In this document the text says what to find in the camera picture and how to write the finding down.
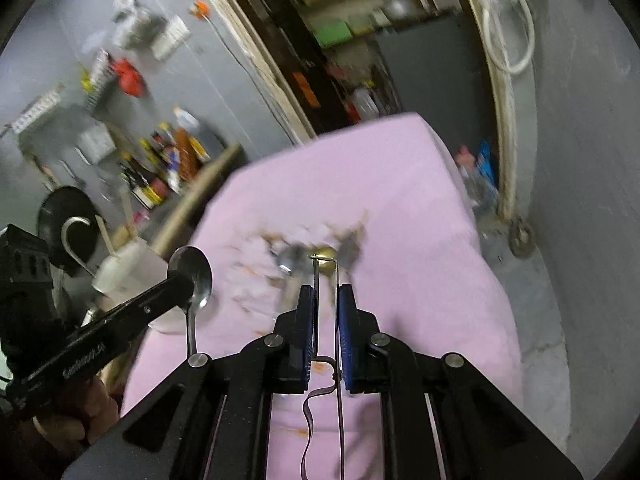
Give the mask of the left hand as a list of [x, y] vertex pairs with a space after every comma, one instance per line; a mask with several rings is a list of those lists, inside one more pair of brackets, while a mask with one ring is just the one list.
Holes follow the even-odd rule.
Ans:
[[99, 376], [94, 376], [61, 400], [50, 403], [32, 424], [58, 452], [77, 456], [119, 421], [117, 402]]

